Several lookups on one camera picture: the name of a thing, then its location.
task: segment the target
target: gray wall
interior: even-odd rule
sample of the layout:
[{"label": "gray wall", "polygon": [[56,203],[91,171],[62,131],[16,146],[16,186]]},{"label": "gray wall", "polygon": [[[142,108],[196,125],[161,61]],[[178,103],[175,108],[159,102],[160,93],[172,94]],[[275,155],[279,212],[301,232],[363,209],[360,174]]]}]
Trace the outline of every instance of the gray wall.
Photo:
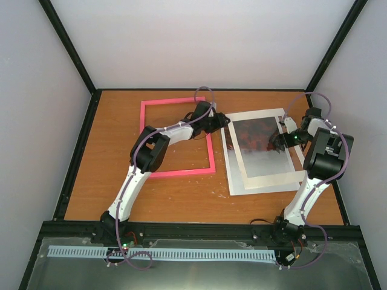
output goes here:
[{"label": "gray wall", "polygon": [[307,87],[354,0],[53,0],[98,88]]},{"label": "gray wall", "polygon": [[[368,1],[317,92],[333,103],[332,121],[353,135],[349,168],[339,185],[351,223],[360,224],[387,289],[387,2]],[[314,104],[323,101],[313,98]]]},{"label": "gray wall", "polygon": [[0,288],[17,289],[89,94],[37,0],[0,0],[0,27]]}]

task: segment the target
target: black metal frame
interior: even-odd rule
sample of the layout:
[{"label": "black metal frame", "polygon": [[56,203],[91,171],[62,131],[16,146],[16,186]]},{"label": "black metal frame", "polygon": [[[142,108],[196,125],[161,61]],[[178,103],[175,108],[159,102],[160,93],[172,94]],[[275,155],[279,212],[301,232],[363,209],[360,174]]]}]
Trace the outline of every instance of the black metal frame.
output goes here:
[{"label": "black metal frame", "polygon": [[[113,237],[106,236],[101,232],[99,226],[95,222],[82,221],[63,221],[68,202],[70,200],[71,192],[76,180],[80,162],[82,160],[83,151],[86,146],[89,132],[93,124],[93,119],[99,104],[100,96],[104,90],[141,90],[141,91],[193,91],[194,89],[96,89],[91,81],[86,68],[84,67],[70,37],[67,35],[55,9],[50,0],[39,0],[42,8],[46,12],[50,22],[56,30],[64,47],[66,48],[71,60],[74,62],[81,78],[85,82],[86,87],[91,94],[91,100],[86,112],[86,116],[78,137],[76,148],[60,193],[59,201],[54,213],[52,221],[44,222],[37,238],[36,244],[33,248],[30,261],[27,265],[24,277],[22,279],[19,289],[26,289],[30,279],[34,263],[39,252],[42,239],[45,237],[89,237],[95,243],[104,243],[105,245],[115,245],[116,241]],[[365,6],[367,0],[355,0],[351,10],[348,12],[343,24],[341,25],[336,37],[332,41],[327,53],[324,55],[319,67],[314,73],[306,90],[303,89],[215,89],[216,91],[312,91],[317,86],[319,80],[322,78],[328,65],[332,61],[334,55],[338,51],[340,45],[353,26],[358,15]],[[310,95],[307,95],[307,102],[311,107],[312,101]],[[324,226],[330,239],[335,241],[349,241],[357,242],[365,262],[371,284],[374,289],[380,289],[379,282],[375,270],[373,268],[371,258],[369,257],[362,232],[360,227],[350,225],[348,215],[345,211],[343,200],[336,182],[333,183],[336,199],[340,207],[340,212],[345,226]],[[126,231],[134,231],[138,240],[143,245],[149,245],[150,241],[156,239],[220,239],[220,240],[237,240],[255,246],[269,247],[270,249],[290,250],[288,246],[277,246],[268,241],[265,237],[270,232],[271,225],[212,225],[212,224],[170,224],[170,223],[135,223],[128,222]],[[257,234],[262,239],[253,239],[253,235]],[[310,227],[305,227],[305,234],[308,239],[313,241],[323,241],[323,235],[320,230]]]}]

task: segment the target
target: wooden table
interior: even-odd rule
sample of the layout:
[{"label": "wooden table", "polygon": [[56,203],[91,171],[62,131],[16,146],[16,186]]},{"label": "wooden table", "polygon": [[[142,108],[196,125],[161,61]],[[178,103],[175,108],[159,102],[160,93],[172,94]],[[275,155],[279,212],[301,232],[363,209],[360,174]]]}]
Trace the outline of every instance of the wooden table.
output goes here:
[{"label": "wooden table", "polygon": [[[217,111],[223,113],[286,108],[299,92],[217,91]],[[208,92],[201,92],[210,100]],[[103,91],[66,212],[66,220],[99,220],[111,205],[129,166],[129,153],[139,134],[140,102],[191,97],[190,91]],[[146,124],[164,127],[195,108],[193,103],[150,106]],[[297,124],[308,108],[305,98],[289,116]],[[211,136],[216,173],[148,179],[132,208],[134,222],[205,222],[246,224],[254,218],[272,221],[295,192],[229,196],[220,131]],[[170,146],[160,170],[197,169],[209,165],[206,139]],[[308,220],[342,225],[332,186],[323,192]]]}]

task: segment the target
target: white vent strip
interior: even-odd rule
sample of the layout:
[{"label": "white vent strip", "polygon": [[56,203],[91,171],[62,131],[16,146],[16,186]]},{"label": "white vent strip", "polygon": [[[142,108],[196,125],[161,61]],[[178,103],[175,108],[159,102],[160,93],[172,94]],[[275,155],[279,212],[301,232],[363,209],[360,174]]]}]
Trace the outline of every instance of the white vent strip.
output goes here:
[{"label": "white vent strip", "polygon": [[[105,259],[109,248],[96,246],[49,246],[48,257],[67,258],[98,258]],[[146,251],[156,261],[242,261],[274,263],[273,250],[213,250],[213,249],[156,249],[131,248],[128,256],[139,251]],[[114,253],[111,257],[123,259],[121,253]],[[148,260],[145,254],[133,257],[134,260]]]}]

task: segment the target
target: wooden surface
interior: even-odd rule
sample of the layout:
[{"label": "wooden surface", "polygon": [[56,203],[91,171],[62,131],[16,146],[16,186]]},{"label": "wooden surface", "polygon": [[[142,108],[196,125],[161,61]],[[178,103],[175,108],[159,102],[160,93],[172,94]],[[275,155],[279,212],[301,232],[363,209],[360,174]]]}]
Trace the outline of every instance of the wooden surface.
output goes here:
[{"label": "wooden surface", "polygon": [[[129,153],[139,133],[140,102],[190,97],[189,91],[104,91],[83,154],[66,212],[66,220],[99,220],[115,199],[128,171]],[[200,93],[210,100],[207,92]],[[224,113],[286,108],[298,92],[215,93],[217,111]],[[146,108],[146,124],[174,124],[193,111],[193,103]],[[297,124],[308,108],[302,98],[289,116]],[[254,218],[272,221],[295,192],[229,196],[220,131],[212,134],[216,174],[148,179],[132,208],[130,221],[246,224]],[[206,139],[170,146],[160,170],[208,166]],[[342,225],[332,186],[313,207],[308,220]]]}]

